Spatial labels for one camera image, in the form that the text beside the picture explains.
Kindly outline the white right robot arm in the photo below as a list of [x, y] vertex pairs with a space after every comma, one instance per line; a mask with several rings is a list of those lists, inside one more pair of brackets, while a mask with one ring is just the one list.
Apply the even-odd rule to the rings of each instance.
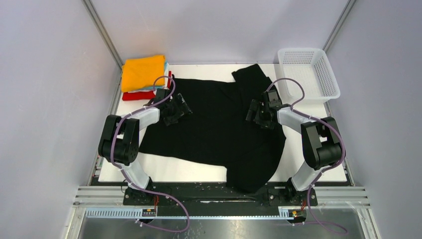
[[304, 162], [298, 172], [288, 179], [285, 199], [298, 205], [310, 195], [310, 188], [322, 174], [338, 165], [345, 150], [336, 121], [332, 117], [318, 119], [283, 104], [275, 90], [265, 91], [260, 100], [252, 100], [246, 120], [263, 129], [277, 124], [301, 134]]

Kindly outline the black t-shirt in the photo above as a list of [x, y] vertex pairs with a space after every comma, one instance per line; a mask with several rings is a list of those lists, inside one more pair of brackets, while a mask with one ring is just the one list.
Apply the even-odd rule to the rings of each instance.
[[261, 98], [271, 79], [258, 64], [231, 72], [231, 82], [209, 72], [203, 77], [172, 73], [175, 93], [182, 95], [191, 113], [171, 125], [149, 126], [139, 151], [222, 166], [228, 187], [257, 192], [275, 174], [286, 142], [280, 125], [264, 129], [246, 119], [250, 104]]

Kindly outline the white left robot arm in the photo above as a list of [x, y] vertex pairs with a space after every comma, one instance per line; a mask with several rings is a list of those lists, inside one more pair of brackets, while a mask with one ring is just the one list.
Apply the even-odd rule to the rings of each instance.
[[139, 132], [150, 125], [176, 124], [192, 114], [182, 94], [158, 89], [155, 98], [142, 108], [127, 115], [108, 115], [99, 141], [98, 153], [124, 176], [129, 188], [136, 190], [135, 198], [144, 205], [154, 200], [152, 180], [136, 159], [139, 153]]

